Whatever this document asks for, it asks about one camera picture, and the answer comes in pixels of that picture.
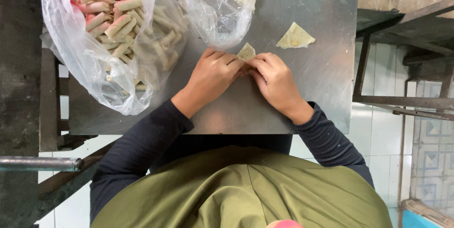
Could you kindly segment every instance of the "white tile floor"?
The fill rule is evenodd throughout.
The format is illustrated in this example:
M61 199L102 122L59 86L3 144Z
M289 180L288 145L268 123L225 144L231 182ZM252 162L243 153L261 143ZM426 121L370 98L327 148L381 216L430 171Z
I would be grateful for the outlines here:
M355 49L355 74L358 66L361 43ZM373 44L370 49L363 95L404 96L406 68L402 66L405 50L396 46ZM409 85L409 96L416 91L416 84ZM67 97L62 99L62 118L67 118ZM388 206L393 227L398 227L398 196L409 197L413 117L393 115L386 109L359 103L352 104L351 128L347 135L364 156L374 180L375 189ZM99 136L86 141L82 147L70 152L40 153L40 156L85 157L112 142L119 136ZM401 140L404 138L404 161L402 190L399 191ZM316 162L303 141L295 135L290 154ZM40 172L39 181L50 177L52 172ZM41 219L40 228L89 227L89 187L85 185L54 211Z

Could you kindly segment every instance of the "plastic bag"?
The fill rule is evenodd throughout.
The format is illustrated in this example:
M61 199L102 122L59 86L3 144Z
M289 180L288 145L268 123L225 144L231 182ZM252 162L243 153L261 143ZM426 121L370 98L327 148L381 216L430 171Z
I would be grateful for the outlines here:
M176 63L174 59L172 64L164 65L159 56L162 53L153 47L170 31L153 21L155 7L155 12L165 13L162 16L166 15L181 30L181 40L165 50L165 54L170 57L168 53L176 53L178 59L184 51L187 25L177 0L142 0L144 21L133 44L133 59L128 64L113 57L85 31L84 15L74 2L41 0L41 3L48 32L68 70L99 103L123 115L137 115L146 109ZM109 66L115 82L106 80ZM142 81L146 90L136 92L134 79Z
M179 0L200 37L216 50L241 42L251 25L256 0Z

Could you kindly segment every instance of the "metal tabletop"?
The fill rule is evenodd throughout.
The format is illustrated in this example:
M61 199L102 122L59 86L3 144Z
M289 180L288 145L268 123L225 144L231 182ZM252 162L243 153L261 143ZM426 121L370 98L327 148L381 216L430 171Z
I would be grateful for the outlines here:
M249 42L257 53L277 54L292 70L301 95L316 101L328 119L343 133L349 132L358 0L257 0L252 24L237 53ZM276 43L292 22L316 40L308 48L286 49ZM190 29L185 53L180 57L165 89L150 107L137 116L124 116L99 104L75 79L70 79L70 133L123 134L188 82L205 43ZM295 133L289 119L260 94L251 77L236 80L225 93L193 117L191 134Z

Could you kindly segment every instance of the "tiled wall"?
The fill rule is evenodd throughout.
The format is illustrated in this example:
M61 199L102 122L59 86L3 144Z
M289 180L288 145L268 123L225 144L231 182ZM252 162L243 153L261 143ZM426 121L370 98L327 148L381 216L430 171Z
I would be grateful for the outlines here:
M441 83L418 82L418 97L438 97ZM415 118L411 196L454 216L454 122Z

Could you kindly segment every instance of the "dark long sleeve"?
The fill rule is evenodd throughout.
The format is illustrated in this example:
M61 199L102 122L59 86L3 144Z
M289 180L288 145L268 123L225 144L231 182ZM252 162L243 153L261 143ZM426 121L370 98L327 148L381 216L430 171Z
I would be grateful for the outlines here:
M295 127L314 158L324 167L349 167L374 187L369 168L353 143L326 118L315 102L308 103L314 114L308 122Z
M99 162L90 184L90 223L117 193L145 176L181 133L194 126L168 100L119 138Z

